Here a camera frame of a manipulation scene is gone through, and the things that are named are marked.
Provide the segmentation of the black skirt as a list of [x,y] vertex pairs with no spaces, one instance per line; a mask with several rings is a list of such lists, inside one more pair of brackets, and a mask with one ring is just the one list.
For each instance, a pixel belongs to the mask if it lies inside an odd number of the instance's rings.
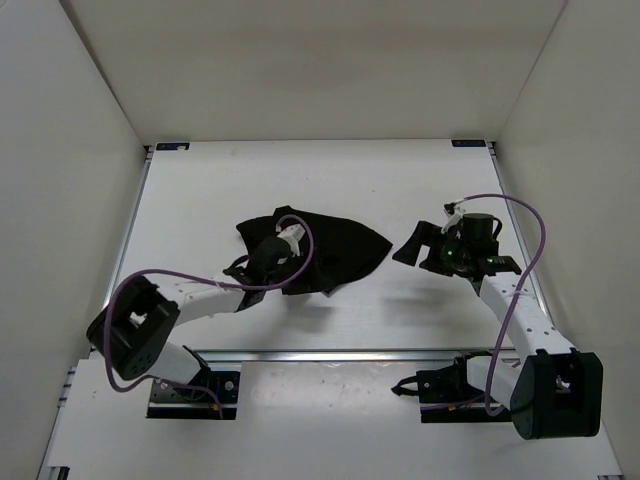
[[300,241],[300,276],[282,288],[285,295],[330,295],[373,273],[392,247],[382,234],[355,220],[290,206],[242,221],[236,230],[249,254],[262,240],[293,224],[302,225],[306,235]]

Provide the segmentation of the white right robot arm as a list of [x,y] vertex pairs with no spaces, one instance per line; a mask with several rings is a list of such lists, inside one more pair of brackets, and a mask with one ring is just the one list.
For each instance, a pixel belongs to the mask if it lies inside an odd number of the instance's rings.
[[518,356],[509,364],[488,351],[465,352],[443,368],[419,370],[392,389],[418,398],[423,422],[485,421],[489,399],[525,440],[594,437],[600,430],[604,368],[581,352],[542,312],[523,284],[517,262],[499,252],[501,221],[481,213],[454,214],[444,227],[417,223],[393,260],[467,280],[505,327]]

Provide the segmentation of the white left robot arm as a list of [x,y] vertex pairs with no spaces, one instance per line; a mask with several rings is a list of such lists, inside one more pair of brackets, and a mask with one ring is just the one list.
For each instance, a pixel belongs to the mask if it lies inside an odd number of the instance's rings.
[[209,367],[190,348],[171,343],[171,332],[193,320],[247,310],[267,292],[285,288],[298,276],[286,268],[295,260],[310,263],[311,256],[301,252],[304,235],[301,225],[288,227],[214,277],[176,272],[164,286],[151,281],[153,269],[127,277],[86,332],[105,360],[111,387],[125,393],[153,379],[189,401],[216,401]]

